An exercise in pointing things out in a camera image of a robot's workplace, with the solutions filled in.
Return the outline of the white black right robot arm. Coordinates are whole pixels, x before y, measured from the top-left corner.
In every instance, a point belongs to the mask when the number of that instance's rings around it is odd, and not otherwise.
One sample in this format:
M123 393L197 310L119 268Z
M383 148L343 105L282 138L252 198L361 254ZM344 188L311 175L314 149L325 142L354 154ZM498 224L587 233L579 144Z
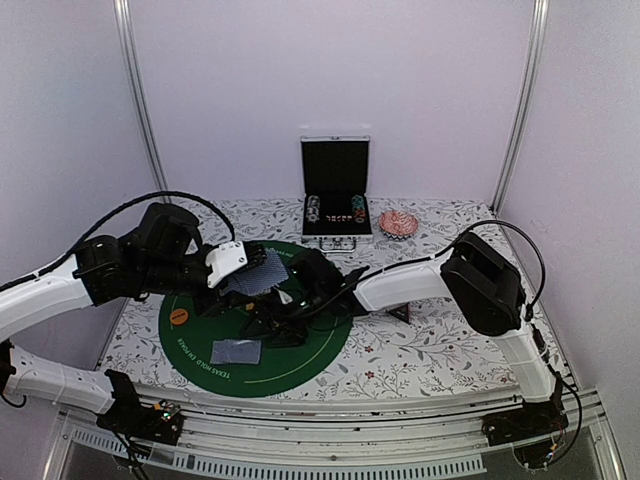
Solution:
M324 313L356 318L418 300L450 299L474 332L493 340L515 374L529 404L517 415L521 432L537 436L554 422L550 400L558 382L532 323L535 303L526 298L517 268L472 231L431 256L374 272L342 275L318 250L296 256L291 271L301 299L285 302L276 291L257 297L250 318L259 332L303 336Z

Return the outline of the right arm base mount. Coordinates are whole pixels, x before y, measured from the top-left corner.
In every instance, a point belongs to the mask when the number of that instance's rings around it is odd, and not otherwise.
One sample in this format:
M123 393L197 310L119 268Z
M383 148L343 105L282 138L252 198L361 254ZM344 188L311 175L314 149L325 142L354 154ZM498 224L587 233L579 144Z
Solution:
M562 402L523 401L517 409L485 415L481 431L490 446L513 446L518 442L543 437L539 442L512 448L512 454L520 466L528 470L540 470L549 467L558 454L568 426Z

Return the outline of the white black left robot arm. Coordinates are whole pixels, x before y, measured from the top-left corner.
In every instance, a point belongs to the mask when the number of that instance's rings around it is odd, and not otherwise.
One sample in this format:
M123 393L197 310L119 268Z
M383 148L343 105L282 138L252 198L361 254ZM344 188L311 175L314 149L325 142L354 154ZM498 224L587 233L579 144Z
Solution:
M207 288L216 287L227 276L249 264L249 253L241 241L214 247L205 255ZM56 315L94 304L83 281L74 276L75 257L50 273L11 287L1 293L1 339ZM148 426L148 412L129 396L114 398L112 381L104 373L76 369L52 362L14 345L8 349L8 379L1 382L3 394L35 396L54 403L72 405L93 413L107 411L128 434L141 433Z

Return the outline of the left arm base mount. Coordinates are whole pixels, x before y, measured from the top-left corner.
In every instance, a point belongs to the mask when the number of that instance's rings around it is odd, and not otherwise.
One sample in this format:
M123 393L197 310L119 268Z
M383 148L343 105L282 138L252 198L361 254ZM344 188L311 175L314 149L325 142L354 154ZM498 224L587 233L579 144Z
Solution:
M152 406L141 403L129 377L106 370L112 386L113 404L104 414L97 414L96 425L125 437L176 446L182 433L184 416L178 404L160 400Z

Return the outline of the orange big blind button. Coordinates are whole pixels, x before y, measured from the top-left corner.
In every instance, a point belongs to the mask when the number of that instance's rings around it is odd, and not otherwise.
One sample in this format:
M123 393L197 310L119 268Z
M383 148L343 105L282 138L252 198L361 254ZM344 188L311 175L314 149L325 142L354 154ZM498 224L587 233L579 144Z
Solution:
M175 309L169 316L172 326L184 325L189 320L189 311L184 308Z

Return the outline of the blue playing card deck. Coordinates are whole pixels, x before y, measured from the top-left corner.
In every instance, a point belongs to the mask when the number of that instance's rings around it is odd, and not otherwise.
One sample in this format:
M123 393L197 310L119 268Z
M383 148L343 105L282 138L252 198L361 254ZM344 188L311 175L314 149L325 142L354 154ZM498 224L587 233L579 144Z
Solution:
M257 296L268 292L289 278L286 266L280 255L273 249L266 250L263 264L243 272L237 272L227 278L222 294L239 293L246 296Z

